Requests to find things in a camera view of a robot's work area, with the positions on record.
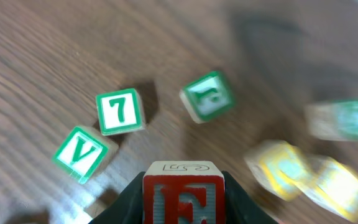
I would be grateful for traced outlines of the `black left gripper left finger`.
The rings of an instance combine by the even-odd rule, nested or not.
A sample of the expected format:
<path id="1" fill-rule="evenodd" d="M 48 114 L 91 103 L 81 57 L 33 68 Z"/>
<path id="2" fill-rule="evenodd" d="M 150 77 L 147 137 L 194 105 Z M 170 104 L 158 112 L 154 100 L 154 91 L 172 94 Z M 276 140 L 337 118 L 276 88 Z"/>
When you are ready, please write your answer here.
<path id="1" fill-rule="evenodd" d="M 145 172 L 140 172 L 120 193 L 105 190 L 88 208 L 92 217 L 89 224 L 142 224 L 142 181 Z"/>

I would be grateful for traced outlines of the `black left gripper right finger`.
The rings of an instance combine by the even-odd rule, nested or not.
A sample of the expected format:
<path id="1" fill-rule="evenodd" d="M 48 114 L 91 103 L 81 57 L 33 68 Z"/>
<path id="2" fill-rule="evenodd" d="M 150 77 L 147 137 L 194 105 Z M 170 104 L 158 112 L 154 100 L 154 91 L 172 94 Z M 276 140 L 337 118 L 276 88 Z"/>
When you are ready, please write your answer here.
<path id="1" fill-rule="evenodd" d="M 263 211 L 227 171 L 225 180 L 225 212 L 227 224 L 279 224 Z"/>

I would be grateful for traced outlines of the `red E block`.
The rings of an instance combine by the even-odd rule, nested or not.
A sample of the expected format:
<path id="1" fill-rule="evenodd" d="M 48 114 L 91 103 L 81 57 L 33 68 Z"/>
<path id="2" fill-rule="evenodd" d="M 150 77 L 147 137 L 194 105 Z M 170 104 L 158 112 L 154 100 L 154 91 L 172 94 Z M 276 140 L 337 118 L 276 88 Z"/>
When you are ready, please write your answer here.
<path id="1" fill-rule="evenodd" d="M 210 161 L 155 161 L 142 193 L 144 224 L 226 222 L 224 176 Z"/>

